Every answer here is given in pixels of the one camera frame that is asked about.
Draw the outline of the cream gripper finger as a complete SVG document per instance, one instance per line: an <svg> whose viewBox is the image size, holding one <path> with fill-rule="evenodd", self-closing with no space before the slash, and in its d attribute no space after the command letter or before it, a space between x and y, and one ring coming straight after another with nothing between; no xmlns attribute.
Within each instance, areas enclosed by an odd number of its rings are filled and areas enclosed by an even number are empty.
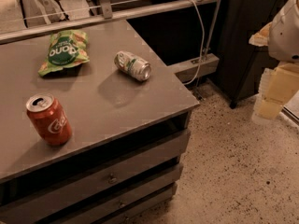
<svg viewBox="0 0 299 224"><path fill-rule="evenodd" d="M299 63L279 63L265 68L251 119L256 124L274 120L283 106L299 91Z"/></svg>
<svg viewBox="0 0 299 224"><path fill-rule="evenodd" d="M252 35L249 43L256 47L267 47L271 24L272 22L267 23L259 32Z"/></svg>

